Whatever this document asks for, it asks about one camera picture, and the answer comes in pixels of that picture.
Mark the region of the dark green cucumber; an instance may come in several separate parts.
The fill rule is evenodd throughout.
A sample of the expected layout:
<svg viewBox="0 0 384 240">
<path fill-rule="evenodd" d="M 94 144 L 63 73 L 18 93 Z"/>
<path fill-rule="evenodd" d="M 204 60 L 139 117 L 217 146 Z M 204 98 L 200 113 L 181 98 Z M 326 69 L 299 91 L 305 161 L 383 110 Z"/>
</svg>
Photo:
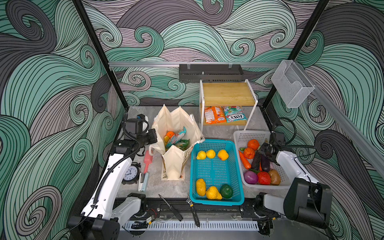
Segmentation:
<svg viewBox="0 0 384 240">
<path fill-rule="evenodd" d="M 251 168 L 253 170 L 259 171 L 260 170 L 260 163 L 261 163 L 261 153 L 259 151 L 255 152 L 255 156 L 253 158 Z"/>
</svg>

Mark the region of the orange tangerine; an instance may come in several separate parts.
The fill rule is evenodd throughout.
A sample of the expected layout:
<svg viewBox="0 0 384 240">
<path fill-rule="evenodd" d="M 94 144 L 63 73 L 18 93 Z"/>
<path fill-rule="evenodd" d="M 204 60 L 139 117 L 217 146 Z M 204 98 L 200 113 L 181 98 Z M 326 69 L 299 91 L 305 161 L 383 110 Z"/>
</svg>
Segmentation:
<svg viewBox="0 0 384 240">
<path fill-rule="evenodd" d="M 166 136 L 167 136 L 168 138 L 172 138 L 174 135 L 175 135 L 175 133 L 172 132 L 172 131 L 169 131 L 169 132 L 166 133 Z"/>
</svg>

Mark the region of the cream floral tote bag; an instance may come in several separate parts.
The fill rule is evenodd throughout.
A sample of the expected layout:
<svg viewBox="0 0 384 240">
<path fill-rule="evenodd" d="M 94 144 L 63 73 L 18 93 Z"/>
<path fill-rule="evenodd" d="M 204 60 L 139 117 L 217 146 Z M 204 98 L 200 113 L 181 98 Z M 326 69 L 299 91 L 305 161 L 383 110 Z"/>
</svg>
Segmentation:
<svg viewBox="0 0 384 240">
<path fill-rule="evenodd" d="M 169 111 L 166 106 L 163 106 L 154 118 L 152 128 L 156 130 L 157 142 L 150 145 L 150 154 L 156 151 L 162 155 L 161 180 L 184 180 L 186 177 L 184 168 L 190 159 L 194 146 L 205 141 L 205 137 L 198 127 L 194 115 L 188 114 L 181 107 Z M 182 130 L 186 130 L 183 139 L 190 141 L 187 149 L 181 150 L 176 146 L 166 147 L 164 141 L 166 133 L 174 132 L 177 134 Z"/>
</svg>

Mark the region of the pink green candy bag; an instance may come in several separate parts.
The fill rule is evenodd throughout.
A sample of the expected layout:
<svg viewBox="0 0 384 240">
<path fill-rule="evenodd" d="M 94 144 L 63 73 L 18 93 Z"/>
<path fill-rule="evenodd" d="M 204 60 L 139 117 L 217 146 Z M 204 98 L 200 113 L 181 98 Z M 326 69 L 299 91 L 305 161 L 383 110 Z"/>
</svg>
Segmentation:
<svg viewBox="0 0 384 240">
<path fill-rule="evenodd" d="M 178 134 L 173 135 L 167 142 L 166 149 L 169 149 L 172 145 L 175 145 L 178 142 L 180 142 L 182 138 L 185 136 L 186 132 L 187 132 L 186 127 L 183 127 L 183 129 Z"/>
</svg>

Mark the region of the yellow green candy bag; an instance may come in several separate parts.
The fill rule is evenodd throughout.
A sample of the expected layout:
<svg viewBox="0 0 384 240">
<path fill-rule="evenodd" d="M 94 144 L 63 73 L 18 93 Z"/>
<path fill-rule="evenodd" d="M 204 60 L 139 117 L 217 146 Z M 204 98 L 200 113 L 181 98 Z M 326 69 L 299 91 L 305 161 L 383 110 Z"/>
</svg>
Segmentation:
<svg viewBox="0 0 384 240">
<path fill-rule="evenodd" d="M 174 146 L 178 149 L 185 151 L 189 148 L 190 140 L 180 140 L 179 142 L 175 143 Z"/>
</svg>

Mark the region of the purple eggplant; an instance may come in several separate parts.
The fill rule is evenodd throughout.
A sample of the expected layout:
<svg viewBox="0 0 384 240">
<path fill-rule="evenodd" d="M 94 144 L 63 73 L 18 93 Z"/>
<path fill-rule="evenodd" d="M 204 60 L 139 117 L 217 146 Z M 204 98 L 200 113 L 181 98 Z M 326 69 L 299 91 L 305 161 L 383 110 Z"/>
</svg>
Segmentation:
<svg viewBox="0 0 384 240">
<path fill-rule="evenodd" d="M 265 155 L 261 155 L 260 169 L 263 172 L 269 172 L 271 169 L 270 159 L 268 157 L 266 157 Z"/>
</svg>

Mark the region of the yellow banana bunch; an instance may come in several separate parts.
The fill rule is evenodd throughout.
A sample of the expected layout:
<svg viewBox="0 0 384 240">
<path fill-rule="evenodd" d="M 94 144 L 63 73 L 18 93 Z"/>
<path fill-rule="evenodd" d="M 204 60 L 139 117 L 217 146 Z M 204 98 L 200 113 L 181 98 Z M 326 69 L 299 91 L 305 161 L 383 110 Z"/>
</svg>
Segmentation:
<svg viewBox="0 0 384 240">
<path fill-rule="evenodd" d="M 165 137 L 164 137 L 164 145 L 165 145 L 165 148 L 166 148 L 167 143 L 168 143 L 169 140 L 170 140 L 170 138 L 169 138 L 168 136 L 165 136 Z"/>
</svg>

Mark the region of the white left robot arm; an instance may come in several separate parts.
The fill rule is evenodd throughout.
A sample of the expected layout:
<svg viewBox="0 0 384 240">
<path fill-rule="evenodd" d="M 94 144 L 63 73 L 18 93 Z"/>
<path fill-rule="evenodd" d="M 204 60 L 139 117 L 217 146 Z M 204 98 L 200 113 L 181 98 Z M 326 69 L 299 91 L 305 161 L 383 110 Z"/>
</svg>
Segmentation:
<svg viewBox="0 0 384 240">
<path fill-rule="evenodd" d="M 121 225 L 141 209 L 143 198 L 138 194 L 128 196 L 117 207 L 115 199 L 135 156 L 147 145 L 156 143 L 157 135 L 155 129 L 149 128 L 145 115 L 134 119 L 124 116 L 121 128 L 123 136 L 113 142 L 95 192 L 80 216 L 72 216 L 68 221 L 70 235 L 75 240 L 116 240 Z"/>
</svg>

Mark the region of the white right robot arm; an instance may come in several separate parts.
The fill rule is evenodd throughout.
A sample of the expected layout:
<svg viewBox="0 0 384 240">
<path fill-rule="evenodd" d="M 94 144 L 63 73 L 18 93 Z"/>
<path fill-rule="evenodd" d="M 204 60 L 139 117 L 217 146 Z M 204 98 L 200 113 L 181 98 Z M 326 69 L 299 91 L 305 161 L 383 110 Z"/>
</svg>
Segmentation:
<svg viewBox="0 0 384 240">
<path fill-rule="evenodd" d="M 300 163 L 299 157 L 290 152 L 293 146 L 285 144 L 281 133 L 271 132 L 272 142 L 263 144 L 262 156 L 270 157 L 283 168 L 291 181 L 284 198 L 259 193 L 254 209 L 257 215 L 284 215 L 287 219 L 320 229 L 328 228 L 331 216 L 333 192 L 321 184 Z"/>
</svg>

